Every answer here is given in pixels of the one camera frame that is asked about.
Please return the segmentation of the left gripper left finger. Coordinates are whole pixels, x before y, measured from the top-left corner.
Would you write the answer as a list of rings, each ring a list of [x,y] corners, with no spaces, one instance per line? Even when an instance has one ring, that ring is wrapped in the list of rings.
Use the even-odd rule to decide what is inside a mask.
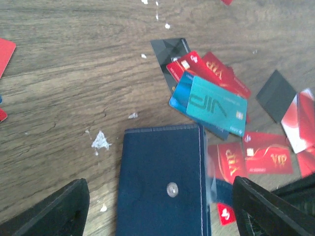
[[[75,179],[0,225],[2,236],[81,236],[90,204],[84,178]]]

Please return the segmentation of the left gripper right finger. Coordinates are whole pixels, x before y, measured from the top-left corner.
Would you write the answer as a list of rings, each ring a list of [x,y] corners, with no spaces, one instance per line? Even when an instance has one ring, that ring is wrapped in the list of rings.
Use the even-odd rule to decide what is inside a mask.
[[[313,236],[315,177],[307,176],[274,191],[236,177],[233,208],[242,236]]]

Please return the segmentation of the navy blue card holder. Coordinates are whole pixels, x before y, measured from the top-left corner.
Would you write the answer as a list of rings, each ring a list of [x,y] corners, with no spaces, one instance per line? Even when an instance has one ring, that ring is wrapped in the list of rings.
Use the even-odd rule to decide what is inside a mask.
[[[199,124],[128,129],[118,186],[116,235],[209,236],[210,204],[232,206],[232,185],[208,175]]]

